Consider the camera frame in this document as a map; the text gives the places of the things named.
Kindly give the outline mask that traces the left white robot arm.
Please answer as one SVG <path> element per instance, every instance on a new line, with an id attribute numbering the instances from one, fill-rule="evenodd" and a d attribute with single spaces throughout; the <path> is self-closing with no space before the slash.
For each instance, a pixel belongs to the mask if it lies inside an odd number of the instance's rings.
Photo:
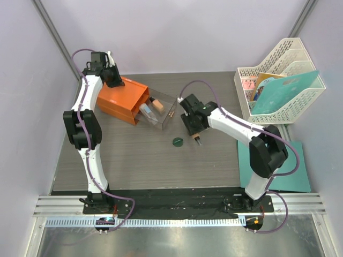
<path id="1" fill-rule="evenodd" d="M 63 122 L 69 142 L 78 151 L 86 172 L 87 196 L 80 199 L 84 213 L 107 214 L 115 204 L 102 167 L 102 129 L 94 108 L 101 89 L 120 87 L 124 82 L 110 51 L 91 50 L 90 53 L 91 60 L 79 71 L 80 91 L 71 110 L 63 113 Z"/>

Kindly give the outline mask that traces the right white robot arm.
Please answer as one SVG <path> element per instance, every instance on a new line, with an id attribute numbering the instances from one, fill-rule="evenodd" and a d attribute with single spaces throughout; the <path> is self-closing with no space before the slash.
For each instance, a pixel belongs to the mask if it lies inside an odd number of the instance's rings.
<path id="1" fill-rule="evenodd" d="M 199 145 L 200 132 L 215 129 L 249 148 L 252 175 L 241 196 L 241 204 L 243 209 L 255 211 L 262 204 L 272 175 L 288 158 L 285 143 L 274 137 L 274 135 L 281 136 L 278 128 L 273 125 L 254 126 L 237 116 L 232 116 L 215 102 L 203 104 L 193 94 L 186 98 L 179 97 L 177 101 L 184 109 L 181 119 L 188 135 Z"/>

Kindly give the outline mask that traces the peach foundation bottle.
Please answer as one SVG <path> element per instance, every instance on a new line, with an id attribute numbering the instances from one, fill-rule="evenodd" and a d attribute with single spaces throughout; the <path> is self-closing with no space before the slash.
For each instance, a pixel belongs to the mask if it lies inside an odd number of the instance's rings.
<path id="1" fill-rule="evenodd" d="M 160 113 L 163 114 L 165 111 L 164 105 L 157 99 L 150 97 L 150 101 L 153 107 Z"/>

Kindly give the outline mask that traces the peach bottle black cap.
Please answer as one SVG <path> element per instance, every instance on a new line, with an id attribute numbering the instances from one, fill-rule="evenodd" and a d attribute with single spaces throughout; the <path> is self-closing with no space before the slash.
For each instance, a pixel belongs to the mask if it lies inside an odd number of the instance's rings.
<path id="1" fill-rule="evenodd" d="M 195 134 L 193 134 L 191 137 L 195 140 L 195 142 L 196 142 L 199 146 L 202 145 L 202 142 L 201 142 L 200 134 L 199 134 L 199 133 L 195 133 Z"/>

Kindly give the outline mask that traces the clear drawer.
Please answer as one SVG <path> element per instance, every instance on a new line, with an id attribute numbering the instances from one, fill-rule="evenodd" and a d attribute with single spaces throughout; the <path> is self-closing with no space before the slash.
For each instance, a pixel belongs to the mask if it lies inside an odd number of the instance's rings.
<path id="1" fill-rule="evenodd" d="M 143 103 L 134 112 L 135 121 L 165 130 L 175 113 L 176 104 L 176 97 L 148 88 L 148 94 L 144 95 Z"/>
<path id="2" fill-rule="evenodd" d="M 149 124 L 149 120 L 144 116 L 144 114 L 140 111 L 139 108 L 136 108 L 135 110 L 132 111 L 132 114 L 134 116 L 134 119 L 136 123 L 144 123 L 144 124 Z"/>

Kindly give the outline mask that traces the clear plastic tube bottle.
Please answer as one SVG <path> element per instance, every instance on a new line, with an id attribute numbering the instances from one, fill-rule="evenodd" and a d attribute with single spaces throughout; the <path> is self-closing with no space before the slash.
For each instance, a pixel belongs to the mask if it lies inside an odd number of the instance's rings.
<path id="1" fill-rule="evenodd" d="M 153 125 L 156 125 L 158 123 L 158 119 L 155 113 L 150 109 L 150 107 L 146 103 L 141 104 L 139 106 L 139 110 Z"/>

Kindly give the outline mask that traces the orange drawer organizer box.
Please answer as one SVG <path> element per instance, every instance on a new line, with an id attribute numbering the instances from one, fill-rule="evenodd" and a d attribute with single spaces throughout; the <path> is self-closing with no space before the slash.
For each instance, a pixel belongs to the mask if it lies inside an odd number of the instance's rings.
<path id="1" fill-rule="evenodd" d="M 126 77 L 121 78 L 124 85 L 114 88 L 104 85 L 96 103 L 102 112 L 135 126 L 138 123 L 136 117 L 140 111 L 139 107 L 146 103 L 150 96 L 149 88 Z"/>

